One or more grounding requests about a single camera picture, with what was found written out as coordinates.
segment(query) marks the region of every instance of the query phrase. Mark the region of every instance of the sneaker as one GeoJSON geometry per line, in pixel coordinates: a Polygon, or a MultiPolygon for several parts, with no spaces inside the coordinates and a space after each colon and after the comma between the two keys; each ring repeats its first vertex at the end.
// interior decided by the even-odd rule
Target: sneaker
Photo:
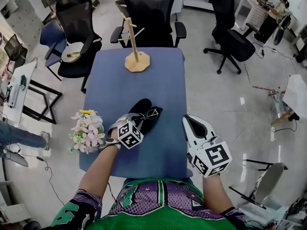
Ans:
{"type": "Polygon", "coordinates": [[[45,146],[44,150],[48,151],[50,149],[50,147],[49,147],[50,134],[45,132],[45,131],[42,131],[42,132],[40,132],[40,136],[42,138],[44,138],[45,141],[46,141],[46,146],[45,146]]]}

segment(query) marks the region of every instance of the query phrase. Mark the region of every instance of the wooden jewelry stand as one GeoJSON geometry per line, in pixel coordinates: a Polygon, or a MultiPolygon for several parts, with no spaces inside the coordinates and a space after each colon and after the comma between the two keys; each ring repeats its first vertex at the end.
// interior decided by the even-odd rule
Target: wooden jewelry stand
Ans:
{"type": "Polygon", "coordinates": [[[122,16],[124,17],[129,31],[129,38],[119,39],[120,40],[131,40],[132,50],[133,52],[126,57],[125,60],[125,67],[131,71],[131,72],[142,72],[150,65],[150,57],[149,55],[145,54],[144,52],[139,52],[136,50],[136,44],[135,44],[135,37],[140,34],[144,28],[142,28],[136,35],[134,35],[133,27],[136,27],[136,25],[132,24],[131,18],[126,18],[124,14],[122,13],[122,16]]]}

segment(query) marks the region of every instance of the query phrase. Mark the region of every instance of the hand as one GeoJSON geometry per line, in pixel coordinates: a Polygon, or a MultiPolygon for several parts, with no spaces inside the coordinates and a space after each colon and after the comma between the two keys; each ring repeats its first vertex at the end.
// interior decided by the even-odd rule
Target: hand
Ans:
{"type": "Polygon", "coordinates": [[[111,138],[113,138],[114,140],[118,140],[118,130],[117,130],[117,128],[114,128],[112,130],[111,138]]]}

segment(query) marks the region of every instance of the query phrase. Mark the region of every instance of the gray floor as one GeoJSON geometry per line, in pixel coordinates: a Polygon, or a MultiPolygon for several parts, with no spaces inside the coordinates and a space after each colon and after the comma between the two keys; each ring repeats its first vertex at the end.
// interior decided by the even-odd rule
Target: gray floor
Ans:
{"type": "MultiPolygon", "coordinates": [[[[103,38],[102,50],[121,48],[120,44],[112,45],[109,42],[114,28],[122,23],[122,17],[114,1],[101,0],[102,4],[95,10],[93,16],[94,30],[103,38]]],[[[222,61],[221,56],[211,53],[205,55],[202,52],[205,47],[218,48],[211,36],[215,27],[214,14],[205,10],[184,8],[179,14],[179,21],[185,24],[188,32],[187,38],[181,40],[179,44],[186,59],[188,113],[211,122],[216,133],[227,142],[233,156],[233,162],[221,175],[223,184],[225,187],[232,185],[250,194],[260,175],[256,168],[261,166],[244,165],[242,160],[247,158],[268,162],[281,161],[289,167],[289,170],[283,174],[273,196],[281,204],[290,205],[300,195],[307,179],[306,122],[300,120],[295,133],[290,130],[276,133],[276,141],[270,142],[270,123],[276,118],[276,113],[267,92],[254,89],[252,86],[284,89],[290,74],[301,74],[306,81],[306,70],[295,60],[265,48],[264,59],[254,54],[248,61],[239,63],[242,68],[241,75],[237,75],[236,69],[228,60],[222,74],[217,75],[216,70],[222,61]]],[[[242,21],[240,18],[237,19],[238,24],[242,21]]],[[[249,40],[254,42],[252,36],[249,36],[249,40]]],[[[266,45],[272,46],[272,39],[266,45]]],[[[292,55],[289,42],[286,40],[275,48],[286,56],[292,55]]],[[[256,46],[256,49],[260,54],[260,47],[256,46]]],[[[59,123],[50,125],[23,115],[20,125],[22,128],[37,134],[41,130],[50,132],[52,139],[50,151],[36,151],[22,147],[22,153],[45,157],[53,170],[52,183],[55,190],[63,201],[68,201],[73,197],[84,174],[78,167],[78,154],[70,154],[68,151],[68,147],[72,144],[68,134],[75,125],[70,117],[83,107],[84,95],[80,92],[82,79],[63,79],[59,82],[43,67],[46,52],[46,47],[37,45],[28,59],[31,60],[34,56],[39,58],[34,80],[64,94],[55,107],[59,123]]],[[[29,92],[26,104],[33,105],[37,109],[37,105],[42,105],[42,100],[40,96],[29,92]]],[[[285,121],[276,128],[284,127],[294,128],[295,123],[285,121]]],[[[61,203],[56,199],[48,183],[50,174],[44,170],[45,163],[31,157],[26,159],[30,164],[29,169],[6,161],[7,171],[9,178],[14,181],[17,199],[25,204],[33,219],[45,227],[60,210],[61,203]]],[[[201,188],[201,176],[193,171],[192,180],[201,188]]],[[[114,194],[120,191],[123,180],[123,178],[110,178],[114,194]]],[[[227,192],[236,205],[242,203],[235,193],[228,189],[227,192]]],[[[112,197],[107,189],[103,199],[103,215],[107,214],[112,203],[112,197]]]]}

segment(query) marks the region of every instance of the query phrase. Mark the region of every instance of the jeans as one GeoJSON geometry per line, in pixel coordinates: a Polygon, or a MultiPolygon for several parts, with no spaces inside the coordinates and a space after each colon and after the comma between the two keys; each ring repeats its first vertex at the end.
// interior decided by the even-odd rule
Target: jeans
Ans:
{"type": "Polygon", "coordinates": [[[46,146],[46,140],[43,137],[0,121],[0,144],[6,146],[10,143],[20,143],[34,148],[46,146]]]}

